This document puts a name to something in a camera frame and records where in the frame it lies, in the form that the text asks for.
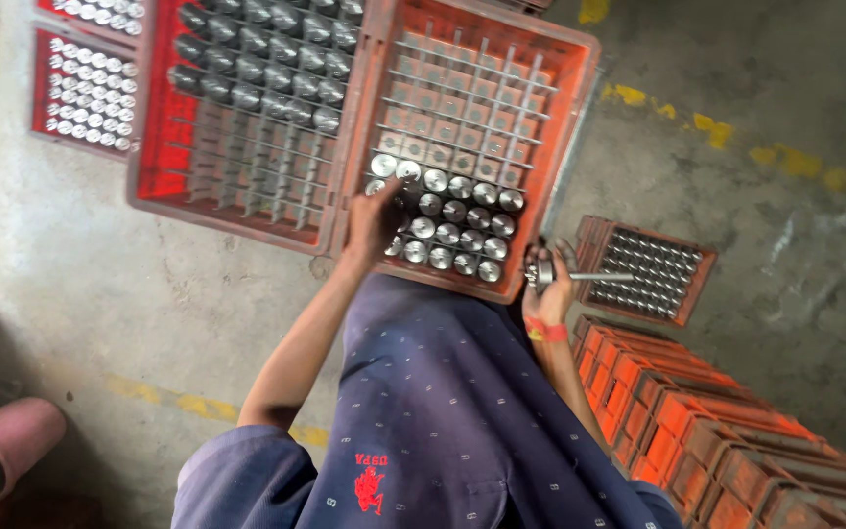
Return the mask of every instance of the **metal cylinder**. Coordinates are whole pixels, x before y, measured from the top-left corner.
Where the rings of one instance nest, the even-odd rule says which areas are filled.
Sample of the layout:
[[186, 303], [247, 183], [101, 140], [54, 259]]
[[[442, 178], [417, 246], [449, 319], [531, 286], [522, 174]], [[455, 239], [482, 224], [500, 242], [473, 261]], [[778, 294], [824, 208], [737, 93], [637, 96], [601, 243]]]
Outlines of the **metal cylinder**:
[[292, 90], [292, 74], [293, 71], [285, 66], [268, 64], [263, 69], [263, 80], [266, 88], [285, 94]]
[[452, 253], [441, 246], [429, 251], [429, 265], [438, 270], [449, 270], [452, 266]]
[[492, 233], [499, 237], [510, 237], [514, 233], [514, 219], [505, 214], [492, 218]]
[[345, 99], [345, 86], [335, 79], [319, 81], [319, 99], [325, 104], [340, 108]]
[[433, 195], [432, 193], [427, 193], [420, 197], [419, 201], [420, 212], [426, 216], [437, 216], [439, 212], [443, 210], [443, 201]]
[[410, 224], [410, 232], [420, 239], [429, 239], [436, 234], [436, 223], [426, 216], [418, 216]]
[[325, 51], [315, 45], [306, 44], [299, 47], [299, 68], [312, 73], [322, 73], [325, 70]]
[[505, 189], [498, 195], [498, 205], [508, 212], [519, 211], [524, 207], [524, 198], [514, 189]]
[[492, 223], [492, 216], [485, 208], [472, 208], [465, 214], [465, 221], [477, 230], [484, 230]]
[[420, 166], [417, 162], [404, 160], [397, 164], [397, 178], [405, 183], [416, 182], [420, 179]]
[[401, 250], [403, 250], [403, 241], [400, 239], [399, 235], [394, 235], [394, 240], [390, 241], [390, 246], [383, 251], [383, 254], [395, 257], [400, 255]]
[[332, 22], [332, 42], [339, 50], [353, 54], [358, 42], [358, 28], [342, 20]]
[[311, 73], [297, 72], [292, 76], [292, 94], [309, 101], [318, 101], [319, 78]]
[[501, 278], [501, 267], [495, 261], [482, 261], [478, 265], [478, 278], [485, 283], [494, 283]]
[[485, 241], [485, 255], [492, 259], [504, 259], [508, 255], [508, 244], [498, 237]]
[[331, 108], [320, 107], [312, 114], [312, 124], [323, 133], [337, 134], [341, 113]]
[[459, 237], [459, 246], [465, 251], [480, 251], [485, 246], [485, 234], [478, 230], [466, 230]]
[[343, 52], [325, 54], [325, 71], [339, 81], [347, 81], [352, 73], [352, 58]]
[[285, 35], [270, 37], [270, 54], [283, 64], [299, 64], [299, 43]]
[[410, 241], [403, 247], [403, 257], [411, 263], [423, 263], [427, 260], [426, 245], [420, 241]]
[[286, 118], [286, 105], [289, 102], [289, 98], [277, 94], [276, 92], [264, 92], [263, 98], [259, 101], [262, 105], [263, 112], [275, 119], [275, 120], [284, 120]]
[[449, 222], [462, 222], [465, 218], [465, 205], [458, 200], [450, 200], [443, 206], [443, 216]]
[[471, 253], [460, 253], [453, 260], [456, 271], [464, 276], [471, 276], [476, 273], [478, 259]]
[[309, 13], [303, 17], [303, 39], [328, 45], [332, 40], [332, 25], [322, 15]]
[[365, 195], [371, 197], [381, 189], [385, 185], [383, 180], [374, 179], [368, 182], [368, 185], [365, 186]]
[[397, 159], [390, 154], [378, 154], [370, 161], [370, 171], [382, 178], [394, 174], [396, 169]]
[[472, 181], [464, 176], [455, 176], [449, 181], [449, 194], [455, 198], [469, 198], [472, 196]]
[[241, 81], [253, 83], [254, 85], [263, 85], [263, 71], [266, 68], [265, 60], [251, 54], [242, 54], [237, 57], [235, 67], [237, 68], [237, 77]]
[[491, 206], [498, 200], [498, 190], [491, 184], [480, 182], [472, 190], [472, 198], [483, 206]]
[[458, 244], [461, 235], [459, 226], [448, 222], [444, 222], [439, 225], [439, 228], [436, 228], [436, 238], [444, 245]]
[[249, 83], [237, 83], [230, 90], [230, 99], [234, 106], [244, 110], [256, 112], [259, 110], [259, 100], [263, 97], [263, 91]]

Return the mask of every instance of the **machined metal part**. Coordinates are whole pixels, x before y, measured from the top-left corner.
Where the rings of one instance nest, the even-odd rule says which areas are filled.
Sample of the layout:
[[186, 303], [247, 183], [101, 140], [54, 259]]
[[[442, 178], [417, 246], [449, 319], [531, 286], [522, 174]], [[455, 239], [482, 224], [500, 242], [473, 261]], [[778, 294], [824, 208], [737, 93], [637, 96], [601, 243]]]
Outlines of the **machined metal part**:
[[480, 205], [491, 206], [498, 201], [498, 190], [491, 184], [480, 182], [473, 189], [472, 198]]
[[385, 185], [385, 182], [383, 180], [377, 180], [377, 179], [371, 180], [370, 182], [368, 182], [368, 185], [365, 186], [365, 195], [367, 195], [369, 197], [373, 196], [375, 193], [377, 193], [378, 191], [383, 189], [384, 185]]
[[435, 193], [445, 191], [449, 185], [446, 172], [440, 169], [428, 169], [423, 173], [423, 186]]
[[484, 250], [492, 259], [504, 259], [508, 255], [508, 244], [498, 237], [490, 237], [485, 241]]
[[499, 237], [510, 237], [514, 234], [514, 219], [503, 213], [492, 217], [492, 233]]
[[410, 224], [410, 232], [420, 239], [429, 239], [436, 234], [436, 223], [427, 216], [418, 216]]
[[449, 222], [462, 222], [465, 219], [465, 204], [450, 200], [443, 206], [443, 217]]
[[449, 194], [454, 198], [469, 198], [475, 186], [472, 181], [464, 176], [455, 176], [449, 180]]
[[390, 154], [378, 154], [370, 161], [370, 171], [382, 178], [394, 174], [396, 169], [397, 159]]
[[492, 223], [492, 217], [485, 208], [475, 207], [465, 214], [465, 221], [477, 230], [485, 230]]
[[411, 263], [423, 263], [427, 260], [429, 255], [426, 251], [426, 245], [420, 241], [410, 241], [403, 247], [403, 257]]
[[501, 267], [495, 261], [482, 261], [478, 264], [478, 278], [486, 283], [501, 279]]
[[444, 245], [453, 246], [458, 244], [461, 235], [462, 233], [459, 230], [459, 226], [449, 222], [444, 222], [436, 228], [436, 238]]
[[507, 212], [516, 212], [524, 207], [524, 198], [514, 189], [505, 189], [498, 194], [498, 205]]
[[427, 193], [420, 197], [419, 208], [423, 215], [437, 216], [443, 210], [443, 201], [436, 195]]
[[452, 266], [452, 252], [437, 246], [429, 251], [429, 265], [438, 270], [449, 270]]
[[404, 160], [397, 164], [397, 178], [405, 183], [416, 182], [420, 178], [420, 166], [417, 162]]
[[485, 234], [478, 230], [466, 230], [459, 237], [459, 246], [465, 251], [480, 251], [485, 246]]

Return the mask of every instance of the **stacked orange crate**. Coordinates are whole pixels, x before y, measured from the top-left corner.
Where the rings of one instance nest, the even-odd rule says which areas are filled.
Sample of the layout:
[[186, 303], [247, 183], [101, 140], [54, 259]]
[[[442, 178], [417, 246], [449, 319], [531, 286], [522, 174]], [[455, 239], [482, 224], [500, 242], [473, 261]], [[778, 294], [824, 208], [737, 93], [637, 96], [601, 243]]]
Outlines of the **stacked orange crate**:
[[846, 527], [846, 455], [651, 331], [581, 316], [574, 362], [633, 479], [687, 527]]

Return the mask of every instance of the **navy blue shirt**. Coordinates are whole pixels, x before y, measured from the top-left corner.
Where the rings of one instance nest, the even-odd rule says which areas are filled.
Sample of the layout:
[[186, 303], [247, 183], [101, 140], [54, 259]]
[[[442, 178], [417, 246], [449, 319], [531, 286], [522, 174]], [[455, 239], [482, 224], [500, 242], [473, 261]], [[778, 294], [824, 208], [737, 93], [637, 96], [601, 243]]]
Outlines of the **navy blue shirt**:
[[173, 527], [682, 529], [660, 489], [613, 467], [504, 307], [372, 274], [344, 343], [322, 471], [279, 428], [235, 428], [185, 464]]

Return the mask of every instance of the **concrete floor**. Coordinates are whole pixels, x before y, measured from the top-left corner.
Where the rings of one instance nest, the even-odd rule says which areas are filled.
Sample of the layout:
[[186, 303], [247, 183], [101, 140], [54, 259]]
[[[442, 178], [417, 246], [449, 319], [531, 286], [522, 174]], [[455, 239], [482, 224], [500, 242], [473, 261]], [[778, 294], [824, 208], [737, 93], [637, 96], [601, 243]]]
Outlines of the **concrete floor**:
[[[611, 7], [583, 26], [614, 67], [558, 235], [591, 214], [718, 247], [674, 335], [846, 450], [846, 2]], [[166, 527], [182, 463], [230, 427], [324, 266], [136, 212], [121, 164], [30, 138], [31, 18], [0, 0], [0, 378], [72, 424], [31, 479]], [[295, 430], [317, 464], [337, 366]]]

